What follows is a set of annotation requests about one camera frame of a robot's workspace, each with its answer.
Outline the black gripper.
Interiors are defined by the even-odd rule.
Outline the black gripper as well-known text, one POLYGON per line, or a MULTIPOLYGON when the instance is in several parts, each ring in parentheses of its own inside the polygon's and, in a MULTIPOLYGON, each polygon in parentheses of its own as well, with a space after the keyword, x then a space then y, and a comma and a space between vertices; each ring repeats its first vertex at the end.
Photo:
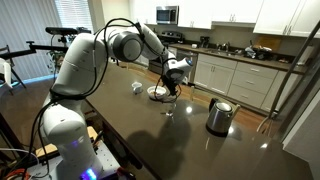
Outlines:
POLYGON ((177 93, 177 90, 176 90, 177 84, 174 83, 171 79, 168 79, 167 77, 165 77, 164 84, 169 89, 171 95, 175 95, 177 93))

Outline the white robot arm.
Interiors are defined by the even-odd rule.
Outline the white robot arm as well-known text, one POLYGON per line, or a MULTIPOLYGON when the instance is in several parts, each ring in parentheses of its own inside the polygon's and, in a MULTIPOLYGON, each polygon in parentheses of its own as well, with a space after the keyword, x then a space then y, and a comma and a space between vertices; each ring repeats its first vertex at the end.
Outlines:
POLYGON ((143 56, 160 59, 162 79, 171 94, 193 67, 193 62, 178 60, 146 25, 107 25, 97 34, 80 33, 64 57, 59 75, 44 102, 40 129, 54 144, 62 160, 50 172, 53 180, 98 180, 103 174, 87 132, 82 100, 101 83, 108 59, 133 62, 143 56))

